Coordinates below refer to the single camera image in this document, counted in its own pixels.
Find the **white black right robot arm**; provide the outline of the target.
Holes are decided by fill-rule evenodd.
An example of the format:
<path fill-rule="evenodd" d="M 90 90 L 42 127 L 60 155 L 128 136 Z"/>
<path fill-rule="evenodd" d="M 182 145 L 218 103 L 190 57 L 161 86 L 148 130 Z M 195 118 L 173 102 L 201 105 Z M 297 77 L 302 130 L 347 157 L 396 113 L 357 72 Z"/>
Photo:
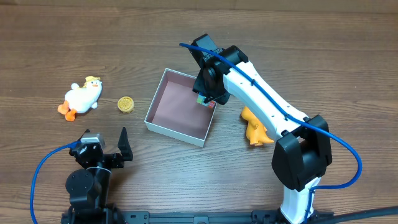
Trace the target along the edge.
<path fill-rule="evenodd" d="M 200 67 L 193 85 L 204 103 L 224 105 L 231 95 L 241 100 L 275 141 L 272 169 L 284 186 L 280 212 L 289 223 L 303 223 L 314 213 L 311 189 L 332 162 L 328 124 L 309 118 L 266 83 L 237 46 L 219 48 L 208 34 L 187 49 Z"/>

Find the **orange dinosaur figure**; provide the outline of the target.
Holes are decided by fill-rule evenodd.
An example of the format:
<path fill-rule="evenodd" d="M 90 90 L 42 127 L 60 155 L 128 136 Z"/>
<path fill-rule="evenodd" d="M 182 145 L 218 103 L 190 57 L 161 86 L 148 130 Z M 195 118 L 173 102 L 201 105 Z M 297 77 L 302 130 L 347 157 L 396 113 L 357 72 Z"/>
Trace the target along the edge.
<path fill-rule="evenodd" d="M 254 113 L 245 106 L 241 112 L 241 117 L 248 122 L 246 137 L 252 146 L 272 144 L 274 141 L 267 135 L 267 128 L 260 122 Z"/>

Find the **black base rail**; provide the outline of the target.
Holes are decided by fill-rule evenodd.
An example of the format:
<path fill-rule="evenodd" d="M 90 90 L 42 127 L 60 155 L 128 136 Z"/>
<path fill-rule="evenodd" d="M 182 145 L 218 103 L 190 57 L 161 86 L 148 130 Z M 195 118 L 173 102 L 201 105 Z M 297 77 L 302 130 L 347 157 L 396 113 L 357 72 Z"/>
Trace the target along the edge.
<path fill-rule="evenodd" d="M 252 224 L 278 223 L 278 211 L 255 210 L 252 212 L 220 213 L 150 213 L 147 211 L 123 212 L 129 224 Z"/>

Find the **colourful puzzle cube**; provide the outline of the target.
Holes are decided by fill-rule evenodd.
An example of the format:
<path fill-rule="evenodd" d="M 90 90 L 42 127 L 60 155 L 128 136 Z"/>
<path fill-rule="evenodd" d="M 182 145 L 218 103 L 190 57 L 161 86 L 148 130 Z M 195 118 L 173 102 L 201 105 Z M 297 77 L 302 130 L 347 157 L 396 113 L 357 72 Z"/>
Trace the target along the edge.
<path fill-rule="evenodd" d="M 216 106 L 215 101 L 213 100 L 208 101 L 208 99 L 205 96 L 203 96 L 201 93 L 198 94 L 197 103 L 211 109 L 213 109 Z"/>

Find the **white plush duck toy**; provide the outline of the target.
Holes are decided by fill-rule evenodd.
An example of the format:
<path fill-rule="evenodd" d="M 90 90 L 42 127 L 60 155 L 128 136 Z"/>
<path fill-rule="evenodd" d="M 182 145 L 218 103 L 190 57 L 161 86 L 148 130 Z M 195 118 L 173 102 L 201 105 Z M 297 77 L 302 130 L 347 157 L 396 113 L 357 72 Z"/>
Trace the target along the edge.
<path fill-rule="evenodd" d="M 97 109 L 102 89 L 100 77 L 87 76 L 83 86 L 72 83 L 71 89 L 65 94 L 63 104 L 58 106 L 57 111 L 64 115 L 67 121 L 74 121 L 76 114 Z"/>

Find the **round yellow cookie toy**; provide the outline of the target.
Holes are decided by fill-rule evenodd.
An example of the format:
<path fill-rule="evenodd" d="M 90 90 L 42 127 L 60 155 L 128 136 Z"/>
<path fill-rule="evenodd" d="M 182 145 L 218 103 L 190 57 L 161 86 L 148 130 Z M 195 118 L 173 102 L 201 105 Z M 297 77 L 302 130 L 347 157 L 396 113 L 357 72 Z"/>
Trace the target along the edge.
<path fill-rule="evenodd" d="M 123 113 L 131 113 L 134 110 L 134 100 L 129 96 L 123 96 L 118 100 L 118 109 Z"/>

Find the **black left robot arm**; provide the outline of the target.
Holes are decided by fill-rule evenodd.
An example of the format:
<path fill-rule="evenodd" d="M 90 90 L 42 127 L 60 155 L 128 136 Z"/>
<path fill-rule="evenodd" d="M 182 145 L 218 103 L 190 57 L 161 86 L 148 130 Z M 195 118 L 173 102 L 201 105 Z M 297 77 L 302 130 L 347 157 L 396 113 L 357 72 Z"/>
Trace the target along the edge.
<path fill-rule="evenodd" d="M 62 224 L 125 224 L 119 208 L 108 203 L 111 171 L 121 169 L 126 161 L 133 160 L 127 129 L 122 128 L 118 141 L 119 153 L 105 154 L 104 138 L 100 133 L 86 130 L 77 145 L 69 150 L 79 165 L 65 183 L 70 207 L 62 214 Z"/>

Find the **white box pink interior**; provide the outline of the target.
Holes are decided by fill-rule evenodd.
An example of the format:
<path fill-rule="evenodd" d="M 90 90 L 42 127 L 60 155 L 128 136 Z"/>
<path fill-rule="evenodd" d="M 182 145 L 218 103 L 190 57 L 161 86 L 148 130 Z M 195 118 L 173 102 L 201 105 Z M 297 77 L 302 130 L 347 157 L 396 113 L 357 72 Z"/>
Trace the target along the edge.
<path fill-rule="evenodd" d="M 192 91 L 195 77 L 169 68 L 164 70 L 144 120 L 148 130 L 199 147 L 205 145 L 216 103 L 197 102 Z"/>

